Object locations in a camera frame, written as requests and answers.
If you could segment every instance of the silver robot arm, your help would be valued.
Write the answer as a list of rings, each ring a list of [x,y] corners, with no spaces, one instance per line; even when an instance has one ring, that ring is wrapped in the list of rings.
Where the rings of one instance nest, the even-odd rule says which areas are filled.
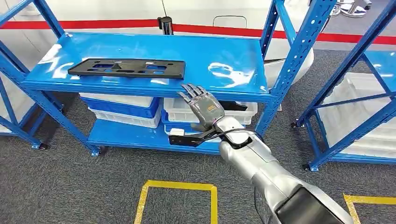
[[[223,117],[214,125],[225,132],[238,124],[233,117]],[[274,224],[353,224],[351,216],[325,192],[284,169],[256,134],[237,131],[226,137],[220,143],[221,157],[262,192]],[[251,142],[246,146],[233,147],[233,141],[240,143],[248,138]]]
[[[182,86],[191,98],[179,94],[200,121],[200,126],[194,128],[212,137],[213,133],[222,137],[221,157],[263,193],[274,224],[353,224],[351,216],[325,192],[284,169],[254,132],[244,129],[235,118],[225,116],[223,107],[212,94],[200,86]],[[183,144],[189,138],[184,137],[187,140],[170,136],[170,143]],[[198,143],[192,146],[200,144],[199,138],[207,139],[194,135],[191,139]]]

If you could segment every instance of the robot finger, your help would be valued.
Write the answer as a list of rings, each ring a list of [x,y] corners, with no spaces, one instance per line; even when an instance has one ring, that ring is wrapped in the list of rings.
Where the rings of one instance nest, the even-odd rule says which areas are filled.
[[[203,94],[207,94],[208,92],[202,87],[202,86],[197,86],[197,88],[199,89],[199,90],[201,90],[201,92],[203,93]]]
[[[190,88],[192,88],[192,90],[194,90],[194,92],[197,94],[197,95],[201,95],[202,94],[202,92],[201,92],[201,90],[199,90],[196,86],[194,86],[193,84],[191,84],[191,83],[188,83],[187,84]]]
[[[183,92],[177,92],[187,103],[189,103],[191,101],[191,99],[185,95]]]
[[[182,84],[182,87],[187,91],[187,93],[188,93],[192,98],[194,98],[195,96],[197,96],[197,95],[194,93],[194,91],[193,91],[189,86],[187,86],[186,84]]]

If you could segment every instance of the blue plastic bin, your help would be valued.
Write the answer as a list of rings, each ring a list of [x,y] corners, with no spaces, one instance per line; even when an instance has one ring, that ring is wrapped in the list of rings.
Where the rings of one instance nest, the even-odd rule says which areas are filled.
[[[84,102],[88,104],[91,109],[122,113],[142,118],[153,118],[156,115],[160,98],[154,97],[149,107],[133,106],[127,104],[120,104],[110,101],[104,101],[93,98],[80,97]]]

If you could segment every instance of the black plastic panel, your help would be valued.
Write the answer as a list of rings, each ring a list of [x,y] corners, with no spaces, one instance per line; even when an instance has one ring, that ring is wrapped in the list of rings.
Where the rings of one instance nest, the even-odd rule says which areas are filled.
[[[343,224],[304,187],[282,204],[276,215],[282,224]]]
[[[89,58],[68,69],[78,76],[184,78],[184,61]]]

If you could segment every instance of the white plastic bin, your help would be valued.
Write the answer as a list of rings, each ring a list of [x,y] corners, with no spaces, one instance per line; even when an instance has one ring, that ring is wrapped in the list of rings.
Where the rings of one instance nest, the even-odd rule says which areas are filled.
[[[80,96],[133,106],[149,107],[153,97],[123,96],[81,92]]]
[[[324,99],[324,103],[360,98],[368,93],[383,93],[383,88],[373,74],[347,73],[344,80],[334,87],[331,95]],[[340,141],[389,101],[389,98],[377,98],[319,108],[329,145],[333,146]],[[393,118],[356,140],[342,153],[396,158],[395,136],[396,119]]]
[[[164,98],[164,109],[168,113],[169,121],[198,123],[197,116],[182,98]],[[238,102],[246,105],[246,111],[226,111],[227,116],[233,116],[243,125],[250,125],[252,117],[257,114],[257,103]]]
[[[162,107],[163,107],[163,104],[162,104],[162,102],[160,102],[158,109],[156,111],[156,115],[151,119],[136,117],[136,116],[132,116],[132,115],[126,115],[126,114],[122,114],[122,113],[99,111],[99,110],[94,110],[91,108],[88,108],[88,109],[95,113],[97,119],[110,120],[110,121],[115,121],[115,122],[130,124],[130,125],[143,126],[143,127],[157,128],[158,123],[161,119]]]

